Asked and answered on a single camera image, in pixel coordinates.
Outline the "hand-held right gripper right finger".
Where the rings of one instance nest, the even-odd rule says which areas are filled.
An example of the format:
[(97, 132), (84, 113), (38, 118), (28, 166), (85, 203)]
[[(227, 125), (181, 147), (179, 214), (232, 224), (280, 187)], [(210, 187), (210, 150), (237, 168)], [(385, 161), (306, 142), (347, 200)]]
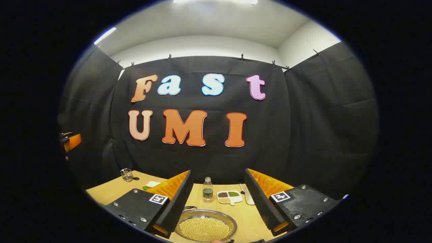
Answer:
[(249, 168), (244, 183), (273, 236), (304, 228), (340, 203), (309, 185), (294, 187)]

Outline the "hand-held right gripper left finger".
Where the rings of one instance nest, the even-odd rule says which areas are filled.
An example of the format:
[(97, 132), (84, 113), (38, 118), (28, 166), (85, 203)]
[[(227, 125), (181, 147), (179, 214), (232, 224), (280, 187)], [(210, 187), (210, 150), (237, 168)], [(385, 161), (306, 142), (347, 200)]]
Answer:
[(175, 231), (193, 187), (185, 171), (147, 190), (131, 189), (105, 205), (111, 214), (150, 234), (169, 238)]

